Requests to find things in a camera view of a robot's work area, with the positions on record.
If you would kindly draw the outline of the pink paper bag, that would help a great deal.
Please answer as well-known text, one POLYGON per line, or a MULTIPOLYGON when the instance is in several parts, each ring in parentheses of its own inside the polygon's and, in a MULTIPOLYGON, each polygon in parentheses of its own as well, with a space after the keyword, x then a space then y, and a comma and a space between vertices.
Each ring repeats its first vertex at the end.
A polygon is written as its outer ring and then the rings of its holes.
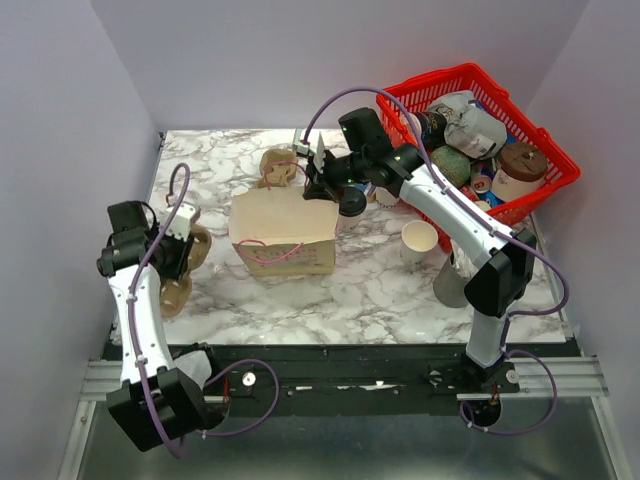
POLYGON ((229 238, 253 276, 334 272, 338 204, 305 200, 303 191, 253 187, 232 197, 229 238))

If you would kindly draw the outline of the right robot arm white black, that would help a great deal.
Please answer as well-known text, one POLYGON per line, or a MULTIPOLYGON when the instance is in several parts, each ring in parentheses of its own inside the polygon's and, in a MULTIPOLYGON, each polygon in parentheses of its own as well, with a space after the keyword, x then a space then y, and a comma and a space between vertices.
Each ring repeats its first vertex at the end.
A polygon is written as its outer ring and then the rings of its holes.
POLYGON ((371 183, 416 208, 451 237, 477 269, 464 288, 474 312, 460 379, 471 391, 485 390, 505 358, 507 314, 533 275, 535 235, 515 233, 480 210, 428 167, 414 144, 393 146, 374 110, 349 112, 339 125, 349 148, 342 157, 322 143, 311 147, 303 130, 294 136, 295 154, 307 161, 304 199, 340 202, 352 184, 371 183))

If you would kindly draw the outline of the black coffee cup lid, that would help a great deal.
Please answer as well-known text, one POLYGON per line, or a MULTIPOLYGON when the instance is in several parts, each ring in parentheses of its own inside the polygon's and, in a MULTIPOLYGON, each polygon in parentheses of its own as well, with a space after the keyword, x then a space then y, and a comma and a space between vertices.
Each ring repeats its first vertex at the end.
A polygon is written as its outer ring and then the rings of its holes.
POLYGON ((360 216, 367 207, 365 194, 356 187, 345 187, 339 200, 339 214, 343 217, 354 218, 360 216))

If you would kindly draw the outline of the white paper cup stack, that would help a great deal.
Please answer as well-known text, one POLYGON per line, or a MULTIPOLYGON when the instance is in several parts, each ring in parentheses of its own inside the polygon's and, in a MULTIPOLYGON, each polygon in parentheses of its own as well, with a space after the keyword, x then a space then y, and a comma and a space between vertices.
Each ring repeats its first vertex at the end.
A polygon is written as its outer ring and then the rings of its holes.
POLYGON ((382 187, 376 188, 375 198, 377 203, 385 209, 393 208, 399 203, 399 199, 396 196, 382 187))

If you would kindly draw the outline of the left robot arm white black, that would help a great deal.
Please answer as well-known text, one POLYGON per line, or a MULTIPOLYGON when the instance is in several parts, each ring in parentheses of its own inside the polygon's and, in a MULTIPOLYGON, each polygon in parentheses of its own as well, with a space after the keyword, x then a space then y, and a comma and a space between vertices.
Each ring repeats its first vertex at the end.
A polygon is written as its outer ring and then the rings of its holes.
POLYGON ((191 293, 190 273, 206 258, 211 237, 198 226, 198 207, 169 208, 168 228, 144 202, 107 209, 112 233, 97 260, 117 305, 122 341, 120 386, 107 394, 112 418, 142 452, 202 427, 204 395, 222 380, 203 344, 172 355, 163 321, 191 293))

